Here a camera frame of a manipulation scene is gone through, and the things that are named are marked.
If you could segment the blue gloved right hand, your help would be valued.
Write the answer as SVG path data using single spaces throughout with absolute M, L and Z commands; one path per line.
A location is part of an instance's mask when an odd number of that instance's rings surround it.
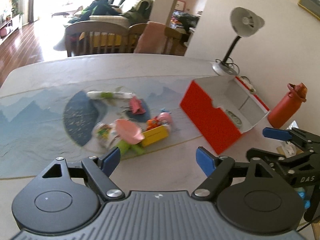
M 304 209 L 307 210 L 310 207 L 310 200 L 306 197 L 306 191 L 303 188 L 298 188 L 296 191 L 303 200 Z

